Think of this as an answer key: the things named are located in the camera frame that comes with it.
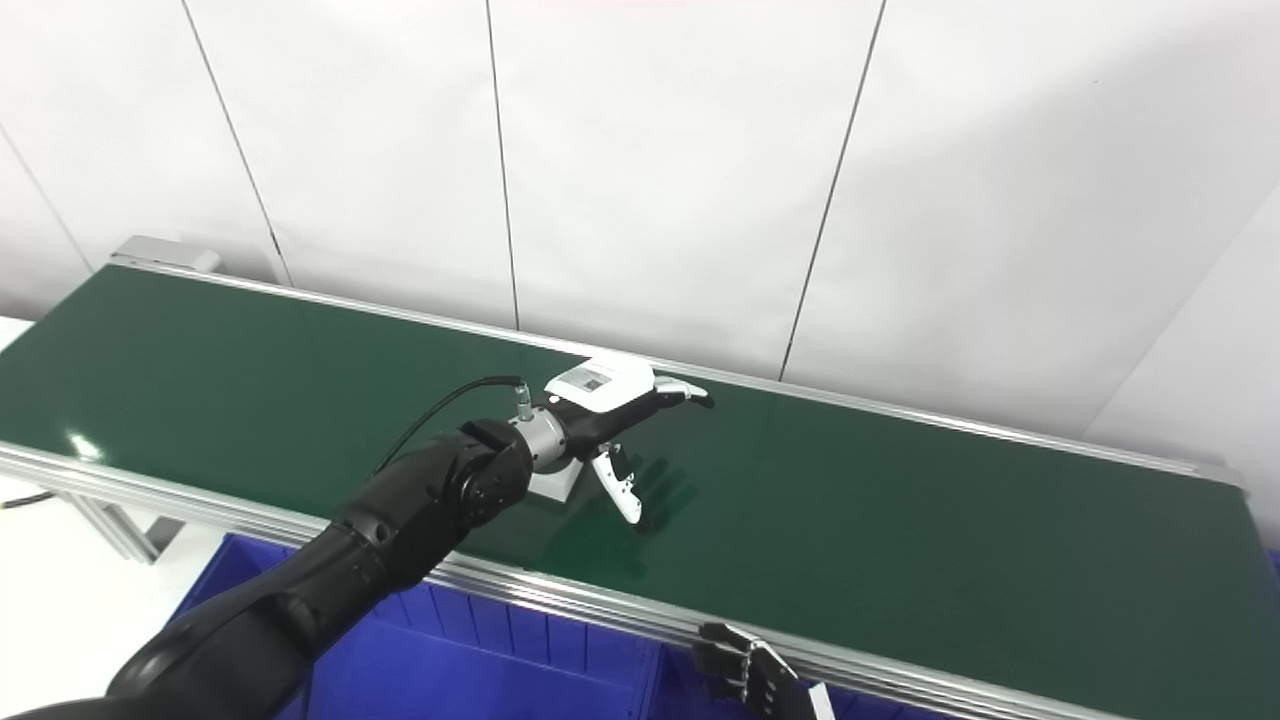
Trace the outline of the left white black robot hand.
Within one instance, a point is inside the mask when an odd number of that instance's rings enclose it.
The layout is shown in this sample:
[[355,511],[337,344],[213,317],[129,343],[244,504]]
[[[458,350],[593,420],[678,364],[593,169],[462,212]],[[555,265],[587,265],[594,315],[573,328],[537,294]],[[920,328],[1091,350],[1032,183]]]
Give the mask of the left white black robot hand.
[[634,528],[644,523],[634,471],[618,438],[660,410],[681,404],[714,407],[709,392],[687,380],[658,375],[644,359],[613,354],[586,360],[549,379],[545,400],[563,455],[590,466],[605,495]]

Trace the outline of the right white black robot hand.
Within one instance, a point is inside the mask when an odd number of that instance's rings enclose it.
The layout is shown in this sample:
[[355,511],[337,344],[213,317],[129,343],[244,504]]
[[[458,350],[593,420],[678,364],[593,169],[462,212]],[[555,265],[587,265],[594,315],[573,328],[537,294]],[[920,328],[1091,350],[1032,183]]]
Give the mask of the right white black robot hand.
[[754,719],[835,719],[824,683],[803,680],[762,637],[727,623],[703,623],[691,646],[712,697],[736,698]]

